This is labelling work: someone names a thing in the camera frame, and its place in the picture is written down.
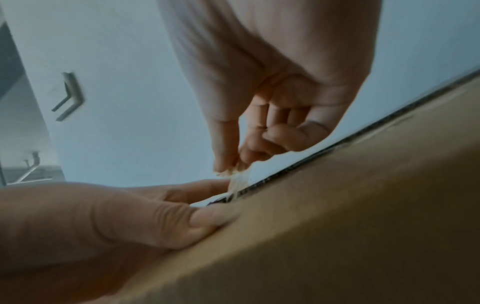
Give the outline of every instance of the skin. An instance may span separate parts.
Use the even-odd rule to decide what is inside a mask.
[[[381,0],[157,2],[206,118],[216,172],[322,141],[370,72]]]
[[[88,184],[0,191],[0,294],[8,303],[78,303],[113,294],[165,252],[188,247],[237,214],[189,204],[228,181],[119,189]]]

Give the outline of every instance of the white cabinet door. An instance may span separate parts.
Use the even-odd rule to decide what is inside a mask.
[[[210,139],[154,0],[0,0],[67,180],[116,186],[212,177]],[[327,140],[255,165],[253,181],[480,66],[478,0],[385,0],[372,75]],[[61,72],[85,104],[56,122]]]

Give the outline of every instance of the human hand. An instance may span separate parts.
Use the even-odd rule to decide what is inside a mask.
[[[157,1],[216,172],[320,142],[370,72],[381,0]]]
[[[228,183],[2,189],[2,301],[78,303],[115,293],[167,250],[192,245],[232,221],[233,206],[189,207],[226,192]]]

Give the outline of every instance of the cabinet handle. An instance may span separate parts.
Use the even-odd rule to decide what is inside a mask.
[[[63,76],[63,82],[65,83],[66,97],[52,109],[52,112],[58,110],[70,98],[72,98],[73,104],[66,109],[65,112],[61,113],[60,116],[57,117],[56,121],[63,121],[79,106],[81,106],[82,103],[84,103],[84,96],[80,90],[80,86],[75,75],[73,73],[62,73],[61,75]]]

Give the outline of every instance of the cardboard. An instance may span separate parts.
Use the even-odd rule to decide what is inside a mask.
[[[480,302],[479,99],[477,78],[249,192],[118,301]]]

